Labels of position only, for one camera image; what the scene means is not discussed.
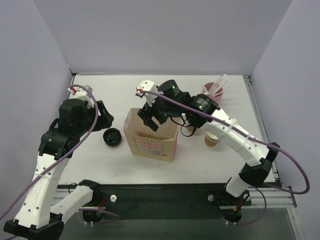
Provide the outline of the pink paper gift bag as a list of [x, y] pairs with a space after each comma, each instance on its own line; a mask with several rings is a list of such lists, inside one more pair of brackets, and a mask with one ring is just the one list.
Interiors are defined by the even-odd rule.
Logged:
[[157, 131], [145, 126], [138, 116], [138, 108], [131, 108], [124, 121], [123, 131], [131, 153], [164, 162], [173, 162], [178, 141], [178, 125], [167, 121]]

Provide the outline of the brown paper coffee cup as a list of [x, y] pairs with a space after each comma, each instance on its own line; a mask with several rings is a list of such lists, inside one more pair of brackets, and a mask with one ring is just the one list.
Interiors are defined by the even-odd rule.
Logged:
[[193, 127], [193, 126], [188, 126], [188, 127], [187, 127], [187, 130], [192, 133], [192, 132], [196, 132], [196, 131], [197, 131], [197, 128], [196, 128], [196, 127]]

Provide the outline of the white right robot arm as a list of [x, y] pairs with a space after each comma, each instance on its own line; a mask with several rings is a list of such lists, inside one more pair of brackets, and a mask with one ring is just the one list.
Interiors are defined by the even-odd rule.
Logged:
[[279, 145], [258, 142], [207, 95], [191, 96], [189, 92], [181, 91], [173, 79], [160, 86], [150, 80], [141, 80], [135, 94], [146, 98], [137, 114], [153, 131], [168, 118], [180, 118], [191, 127], [216, 136], [243, 158], [242, 170], [228, 180], [221, 192], [225, 203], [233, 204], [247, 188], [264, 183], [278, 155]]

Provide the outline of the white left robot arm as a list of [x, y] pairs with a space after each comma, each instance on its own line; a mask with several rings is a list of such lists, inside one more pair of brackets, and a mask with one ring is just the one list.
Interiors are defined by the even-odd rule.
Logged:
[[103, 101], [67, 99], [40, 140], [33, 179], [25, 191], [23, 204], [13, 219], [5, 222], [4, 232], [28, 240], [57, 240], [65, 223], [82, 206], [98, 205], [100, 184], [84, 179], [59, 203], [52, 201], [62, 173], [73, 152], [91, 132], [108, 129], [114, 117]]

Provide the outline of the pink straw holder cup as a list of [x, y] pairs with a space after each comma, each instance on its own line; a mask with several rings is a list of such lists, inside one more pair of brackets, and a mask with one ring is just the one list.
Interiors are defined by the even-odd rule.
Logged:
[[215, 82], [208, 82], [202, 86], [201, 93], [210, 97], [217, 104], [220, 104], [224, 94], [224, 89], [220, 85], [216, 86]]

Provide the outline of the stack of brown paper cups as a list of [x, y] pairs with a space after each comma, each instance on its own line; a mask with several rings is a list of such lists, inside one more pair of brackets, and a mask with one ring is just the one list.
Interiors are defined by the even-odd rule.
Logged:
[[205, 133], [204, 143], [209, 147], [214, 147], [219, 143], [220, 139], [210, 132]]

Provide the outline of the aluminium frame rail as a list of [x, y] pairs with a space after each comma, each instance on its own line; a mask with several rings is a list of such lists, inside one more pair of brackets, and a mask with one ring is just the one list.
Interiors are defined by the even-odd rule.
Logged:
[[[261, 113], [258, 108], [258, 104], [253, 92], [252, 83], [250, 80], [250, 75], [244, 74], [243, 79], [246, 85], [246, 89], [250, 98], [251, 105], [253, 107], [253, 111], [255, 114], [255, 118], [257, 120], [258, 128], [261, 134], [261, 139], [265, 142], [269, 142], [268, 134], [266, 132], [265, 125], [263, 123], [263, 119]], [[279, 171], [276, 166], [276, 162], [272, 163], [272, 175], [275, 179], [275, 182], [270, 182], [273, 186], [280, 185], [283, 186], [280, 180]], [[268, 186], [263, 186], [261, 189], [266, 197], [268, 207], [269, 208], [296, 208], [297, 203], [295, 197], [292, 193], [288, 193], [285, 191], [280, 191], [275, 188], [271, 188]]]

